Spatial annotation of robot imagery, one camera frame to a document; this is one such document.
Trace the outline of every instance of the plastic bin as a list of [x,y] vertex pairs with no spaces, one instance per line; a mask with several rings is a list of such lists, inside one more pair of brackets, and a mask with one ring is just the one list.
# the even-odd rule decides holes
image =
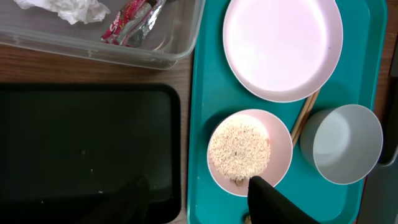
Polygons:
[[71,26],[57,13],[0,2],[0,43],[111,63],[168,69],[193,50],[205,0],[167,0],[143,45],[105,44],[101,36],[128,0],[99,0],[111,11],[102,22]]

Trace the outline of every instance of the chopsticks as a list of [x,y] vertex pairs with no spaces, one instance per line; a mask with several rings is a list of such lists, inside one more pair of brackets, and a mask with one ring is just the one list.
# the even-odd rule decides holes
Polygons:
[[301,135],[301,132],[304,129],[305,123],[307,122],[308,116],[311,113],[311,110],[313,108],[313,105],[315,104],[318,95],[319,95],[320,89],[316,91],[314,94],[309,96],[307,100],[305,100],[304,106],[301,109],[300,114],[298,115],[298,118],[296,120],[296,123],[294,124],[291,136],[292,136],[292,142],[293,142],[293,148],[296,145],[297,141],[299,140],[299,136]]

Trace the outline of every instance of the wooden table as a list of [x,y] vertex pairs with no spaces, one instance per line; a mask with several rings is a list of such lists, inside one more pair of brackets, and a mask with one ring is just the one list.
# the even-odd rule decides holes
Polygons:
[[[389,23],[381,62],[374,111],[383,119],[389,92],[389,68],[398,33],[398,0],[387,0]],[[182,211],[172,223],[187,219],[188,124],[192,84],[192,58],[180,61],[168,71],[113,65],[81,58],[66,57],[0,45],[0,82],[8,83],[166,83],[181,98],[181,185]]]

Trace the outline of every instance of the bowl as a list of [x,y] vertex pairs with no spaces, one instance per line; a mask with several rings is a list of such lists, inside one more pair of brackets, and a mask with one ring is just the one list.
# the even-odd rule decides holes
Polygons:
[[[221,124],[230,119],[234,119],[239,115],[249,115],[253,118],[256,118],[267,130],[269,135],[271,156],[267,164],[267,168],[261,174],[259,174],[259,176],[275,187],[284,178],[287,170],[289,169],[290,163],[292,162],[293,145],[289,130],[277,116],[268,111],[257,109],[244,110],[232,114],[223,120],[213,132],[210,142],[213,139],[214,133]],[[235,182],[231,181],[228,177],[218,172],[209,157],[209,150],[207,150],[207,163],[211,177],[223,190],[232,195],[240,197],[248,196],[249,180],[244,179],[242,184],[236,185]]]
[[252,94],[286,103],[319,90],[336,68],[343,25],[335,1],[232,0],[224,51]]
[[345,105],[313,115],[300,137],[304,158],[328,181],[346,185],[364,178],[379,160],[383,132],[374,113]]

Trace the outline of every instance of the white paper towel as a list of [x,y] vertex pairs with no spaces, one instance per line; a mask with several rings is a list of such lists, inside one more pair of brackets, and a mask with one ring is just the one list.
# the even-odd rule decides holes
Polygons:
[[57,12],[58,16],[71,25],[82,21],[101,22],[111,11],[97,0],[14,0],[19,7],[28,9],[33,6]]

